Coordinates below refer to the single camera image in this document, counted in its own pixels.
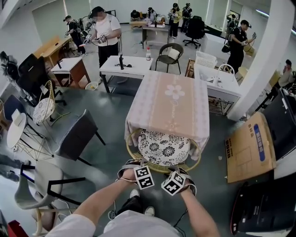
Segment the blue label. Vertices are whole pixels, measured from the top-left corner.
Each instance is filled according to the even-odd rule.
[[[254,131],[255,131],[255,135],[256,135],[256,141],[257,141],[257,145],[258,145],[258,152],[259,152],[260,161],[264,161],[265,160],[264,147],[263,147],[258,124],[254,125]]]

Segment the black pants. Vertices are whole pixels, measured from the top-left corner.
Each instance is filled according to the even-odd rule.
[[[186,25],[186,23],[187,23],[188,20],[189,19],[183,19],[183,24],[182,24],[182,27],[181,27],[181,32],[184,32],[184,33],[187,32],[187,25]]]
[[[233,67],[235,73],[239,71],[239,67],[241,66],[243,60],[244,60],[243,47],[230,46],[230,57],[228,59],[227,64]]]
[[[134,212],[138,212],[141,214],[144,214],[144,205],[143,201],[139,196],[134,196],[130,199],[128,199],[124,205],[121,207],[121,209],[117,212],[117,216],[127,210],[131,210]]]
[[[174,36],[177,37],[178,36],[178,26],[179,26],[179,22],[178,23],[174,23],[173,21],[171,22],[171,29],[170,29],[170,36]]]
[[[118,43],[108,46],[98,46],[100,67],[107,61],[110,56],[118,55]]]
[[[73,36],[72,36],[72,39],[73,39],[74,43],[75,43],[76,46],[77,46],[77,51],[78,51],[78,53],[81,52],[81,53],[85,54],[85,48],[84,48],[84,47],[79,47],[79,45],[82,44],[80,37],[78,37],[78,36],[73,37]]]

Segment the gray floor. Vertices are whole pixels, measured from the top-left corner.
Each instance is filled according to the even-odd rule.
[[[181,41],[184,35],[181,35],[178,41]],[[142,50],[138,43],[141,39],[140,31],[132,31],[123,33],[123,53],[125,55],[145,56],[145,51]],[[96,50],[95,47],[87,48],[87,51]],[[156,58],[158,54],[157,48],[152,48],[152,57]],[[182,74],[185,73],[188,58],[195,57],[195,47],[188,46],[185,48],[184,56],[180,60]],[[84,58],[88,73],[91,80],[98,78],[98,58],[97,54],[89,53]],[[165,71],[166,66],[158,68],[159,71]],[[178,66],[173,65],[169,69],[170,73],[178,73]],[[110,184],[116,179],[117,171],[128,160],[130,156],[125,147],[124,140],[124,125],[125,118],[130,109],[133,97],[106,94],[100,91],[85,91],[76,89],[64,90],[64,99],[68,105],[58,108],[60,112],[71,112],[60,119],[49,131],[56,141],[50,142],[50,147],[55,150],[58,142],[71,126],[71,118],[83,113],[88,109],[97,126],[98,132],[105,140],[106,146],[94,137],[83,151],[81,157],[93,164],[89,167],[79,161],[73,162],[61,157],[49,159],[49,162],[57,164],[69,177],[86,177],[87,181],[76,183],[75,185],[65,185],[63,194],[70,198],[83,201],[95,190],[98,190]],[[233,207],[236,192],[242,182],[227,184],[225,176],[227,175],[227,166],[225,158],[224,139],[233,131],[234,122],[226,119],[223,116],[210,115],[210,139],[202,153],[201,163],[197,168],[190,172],[197,185],[197,199],[203,204],[210,215],[214,218],[218,225],[221,236],[228,237],[230,234],[230,215]],[[46,134],[42,126],[35,128]],[[0,143],[1,153],[9,154],[11,157],[25,159],[18,152],[14,155],[11,150],[6,148],[6,137],[4,136]],[[185,210],[185,205],[179,195],[171,197],[161,190],[160,184],[164,180],[163,175],[153,173],[155,186],[149,190],[141,192],[146,205],[153,205],[156,209],[156,216],[165,221],[175,224],[180,215]],[[0,209],[3,211],[7,221],[16,219],[19,221],[29,236],[36,230],[33,219],[30,217],[29,211],[19,209],[13,200],[13,195],[16,191],[17,184],[0,177]],[[117,200],[117,208],[126,201],[130,190],[124,192]],[[56,201],[57,206],[64,204]],[[103,227],[109,221],[107,217],[108,211],[103,215],[97,226],[96,235],[102,233]],[[182,228],[186,235],[193,236],[188,215],[180,221],[179,227]]]

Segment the water bottle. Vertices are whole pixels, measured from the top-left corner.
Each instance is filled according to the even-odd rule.
[[[149,47],[147,47],[146,60],[147,61],[150,61],[151,60],[151,51],[150,51],[150,48]]]

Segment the pink tablecloth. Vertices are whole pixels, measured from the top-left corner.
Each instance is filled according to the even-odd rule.
[[[210,135],[206,82],[149,71],[126,118],[125,139],[138,128],[193,139],[202,151]],[[135,146],[138,135],[132,137]]]

